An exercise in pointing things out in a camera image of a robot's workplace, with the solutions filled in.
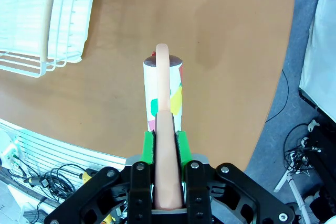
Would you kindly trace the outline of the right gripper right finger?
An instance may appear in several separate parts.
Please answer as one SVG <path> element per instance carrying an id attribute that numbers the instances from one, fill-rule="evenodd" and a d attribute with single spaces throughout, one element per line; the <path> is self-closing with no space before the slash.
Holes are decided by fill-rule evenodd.
<path id="1" fill-rule="evenodd" d="M 185 182 L 188 223 L 212 223 L 216 202 L 242 223 L 292 223 L 294 211 L 231 163 L 216 168 L 193 159 L 186 132 L 178 131 L 176 143 Z"/>

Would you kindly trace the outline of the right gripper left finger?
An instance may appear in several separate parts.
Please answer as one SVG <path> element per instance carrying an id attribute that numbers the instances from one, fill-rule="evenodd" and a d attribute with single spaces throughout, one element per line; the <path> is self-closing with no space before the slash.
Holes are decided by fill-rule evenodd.
<path id="1" fill-rule="evenodd" d="M 51 212 L 45 223 L 101 223 L 127 204 L 129 223 L 151 223 L 154 132 L 145 132 L 141 159 L 122 171 L 104 167 Z"/>

